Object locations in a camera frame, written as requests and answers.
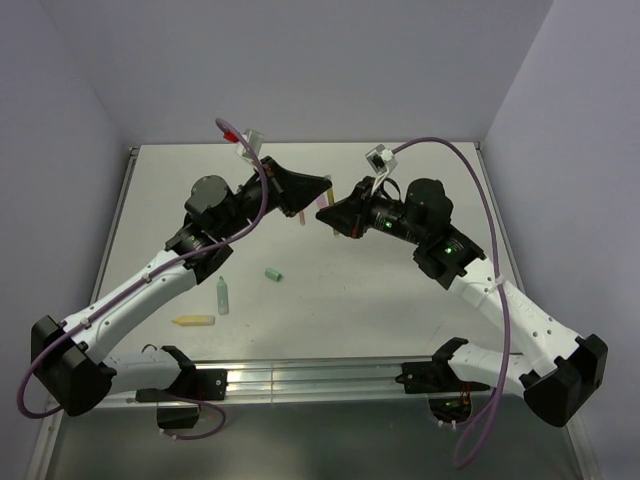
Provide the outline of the green highlighter pen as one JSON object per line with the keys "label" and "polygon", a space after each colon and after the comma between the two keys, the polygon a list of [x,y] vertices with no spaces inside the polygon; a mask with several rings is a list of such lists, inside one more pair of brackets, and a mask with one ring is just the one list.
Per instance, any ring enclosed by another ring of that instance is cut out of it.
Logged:
{"label": "green highlighter pen", "polygon": [[230,312],[228,285],[222,276],[219,277],[216,283],[216,298],[218,313],[220,315],[228,315]]}

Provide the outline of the yellow thin pen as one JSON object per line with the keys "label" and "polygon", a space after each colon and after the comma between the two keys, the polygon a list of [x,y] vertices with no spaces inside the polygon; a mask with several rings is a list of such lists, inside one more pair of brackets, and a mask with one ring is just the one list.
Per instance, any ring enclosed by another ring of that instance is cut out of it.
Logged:
{"label": "yellow thin pen", "polygon": [[[334,196],[334,190],[333,188],[329,188],[326,192],[326,197],[327,197],[327,205],[329,207],[332,207],[335,204],[335,196]],[[336,230],[335,228],[332,229],[333,235],[335,237],[339,237],[340,233],[338,230]]]}

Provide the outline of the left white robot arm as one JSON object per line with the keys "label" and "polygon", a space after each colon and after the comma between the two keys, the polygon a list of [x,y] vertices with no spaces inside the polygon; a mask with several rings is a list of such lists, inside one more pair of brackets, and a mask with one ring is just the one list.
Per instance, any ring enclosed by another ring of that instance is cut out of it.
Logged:
{"label": "left white robot arm", "polygon": [[294,217],[331,186],[325,177],[287,170],[270,157],[238,189],[217,175],[198,179],[185,202],[183,226],[139,272],[78,313],[60,322],[45,316],[33,325],[28,373],[71,417],[121,392],[191,397],[196,366],[178,348],[117,357],[114,347],[163,305],[214,274],[232,255],[232,241],[266,214],[278,209]]}

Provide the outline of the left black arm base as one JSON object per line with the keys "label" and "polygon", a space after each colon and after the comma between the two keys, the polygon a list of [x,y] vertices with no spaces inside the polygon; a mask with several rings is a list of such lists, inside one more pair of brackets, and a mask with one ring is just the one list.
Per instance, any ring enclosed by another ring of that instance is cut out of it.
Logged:
{"label": "left black arm base", "polygon": [[[218,402],[225,399],[227,380],[226,369],[193,367],[169,388],[138,390],[134,399],[137,403],[156,404],[156,424],[162,434],[176,440],[200,440],[217,434],[226,426],[227,414]],[[214,414],[217,425],[203,433],[191,433],[206,413]]]}

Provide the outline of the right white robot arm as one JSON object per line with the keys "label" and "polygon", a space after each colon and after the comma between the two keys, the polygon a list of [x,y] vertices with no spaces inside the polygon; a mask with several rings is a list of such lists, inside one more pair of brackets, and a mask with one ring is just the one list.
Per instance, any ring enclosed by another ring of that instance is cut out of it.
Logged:
{"label": "right white robot arm", "polygon": [[505,359],[454,337],[431,358],[402,366],[397,383],[408,394],[486,391],[501,387],[524,399],[545,423],[563,427],[601,386],[608,347],[581,336],[547,314],[451,223],[453,203],[438,180],[412,181],[402,200],[374,190],[366,177],[352,193],[321,209],[317,219],[359,239],[374,229],[415,245],[418,268],[508,334],[516,352]]}

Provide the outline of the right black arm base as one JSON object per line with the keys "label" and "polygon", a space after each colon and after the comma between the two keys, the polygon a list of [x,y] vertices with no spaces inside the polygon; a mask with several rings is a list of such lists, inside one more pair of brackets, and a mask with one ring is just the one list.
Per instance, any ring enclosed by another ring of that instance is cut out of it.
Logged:
{"label": "right black arm base", "polygon": [[449,366],[434,361],[402,363],[401,373],[394,381],[408,395],[438,395],[429,400],[429,407],[444,422],[468,419],[472,412],[471,394],[491,390],[482,383],[460,380]]}

